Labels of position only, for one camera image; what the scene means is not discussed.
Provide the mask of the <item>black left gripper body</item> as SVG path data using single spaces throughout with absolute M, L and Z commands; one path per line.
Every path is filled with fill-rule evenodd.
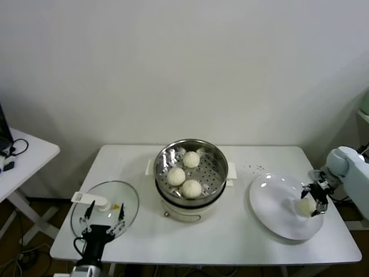
M 92 224 L 82 231 L 82 239 L 86 242 L 109 243 L 115 239 L 115 233 L 107 225 Z

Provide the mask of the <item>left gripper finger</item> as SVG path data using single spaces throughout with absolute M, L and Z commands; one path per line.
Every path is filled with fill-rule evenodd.
M 107 234 L 120 234 L 125 228 L 125 206 L 121 204 L 117 222 L 108 229 Z
M 90 226 L 89 220 L 93 211 L 93 208 L 95 206 L 95 201 L 93 200 L 91 205 L 86 209 L 84 216 L 80 217 L 79 219 L 79 223 L 82 227 L 82 232 L 83 233 L 88 233 L 92 231 L 92 228 Z

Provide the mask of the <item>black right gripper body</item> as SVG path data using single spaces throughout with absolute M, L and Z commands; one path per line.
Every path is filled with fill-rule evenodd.
M 312 197 L 319 201 L 321 204 L 328 204 L 326 191 L 317 183 L 309 184 L 310 194 Z

